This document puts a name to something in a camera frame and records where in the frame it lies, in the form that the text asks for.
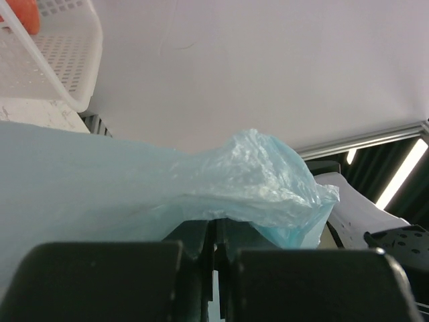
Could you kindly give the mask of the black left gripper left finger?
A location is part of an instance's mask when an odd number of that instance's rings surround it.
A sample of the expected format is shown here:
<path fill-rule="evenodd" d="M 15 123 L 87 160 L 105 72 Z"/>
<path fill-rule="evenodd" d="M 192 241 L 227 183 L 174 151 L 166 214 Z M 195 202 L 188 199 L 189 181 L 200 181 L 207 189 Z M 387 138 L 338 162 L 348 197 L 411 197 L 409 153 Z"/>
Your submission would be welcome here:
<path fill-rule="evenodd" d="M 210 221 L 185 221 L 170 233 L 166 242 L 182 246 L 176 271 L 172 321 L 208 321 L 212 301 L 214 232 Z"/>

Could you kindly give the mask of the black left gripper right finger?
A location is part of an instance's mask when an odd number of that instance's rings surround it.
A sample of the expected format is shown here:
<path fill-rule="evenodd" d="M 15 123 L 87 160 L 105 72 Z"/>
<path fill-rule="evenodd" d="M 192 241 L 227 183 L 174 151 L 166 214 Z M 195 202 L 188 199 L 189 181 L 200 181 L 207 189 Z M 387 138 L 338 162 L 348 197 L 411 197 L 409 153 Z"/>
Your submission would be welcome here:
<path fill-rule="evenodd" d="M 214 269 L 219 274 L 220 314 L 221 319 L 233 321 L 230 318 L 233 310 L 229 304 L 233 285 L 231 269 L 239 250 L 277 250 L 278 247 L 264 238 L 248 222 L 231 219 L 216 220 L 216 233 Z"/>

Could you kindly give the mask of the light blue plastic bag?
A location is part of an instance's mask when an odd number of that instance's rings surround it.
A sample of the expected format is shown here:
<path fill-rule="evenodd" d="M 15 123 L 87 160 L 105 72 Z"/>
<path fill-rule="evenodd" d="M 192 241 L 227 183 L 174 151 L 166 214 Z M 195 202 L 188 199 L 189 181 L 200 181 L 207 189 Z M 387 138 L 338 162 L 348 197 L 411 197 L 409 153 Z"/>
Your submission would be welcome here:
<path fill-rule="evenodd" d="M 3 122 L 1 291 L 37 245 L 159 241 L 192 220 L 248 222 L 281 248 L 315 248 L 338 201 L 338 187 L 254 129 L 187 154 Z"/>

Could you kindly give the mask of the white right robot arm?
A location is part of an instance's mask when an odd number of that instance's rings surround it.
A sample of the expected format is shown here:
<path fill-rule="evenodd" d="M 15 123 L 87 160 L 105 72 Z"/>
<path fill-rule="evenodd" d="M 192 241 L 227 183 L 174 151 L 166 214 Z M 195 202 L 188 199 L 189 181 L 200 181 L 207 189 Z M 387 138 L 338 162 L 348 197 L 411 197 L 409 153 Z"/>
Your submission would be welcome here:
<path fill-rule="evenodd" d="M 340 203 L 324 226 L 320 248 L 382 248 L 404 268 L 428 270 L 428 231 L 378 209 L 347 182 L 338 162 L 307 161 L 306 165 L 317 182 L 339 187 Z"/>

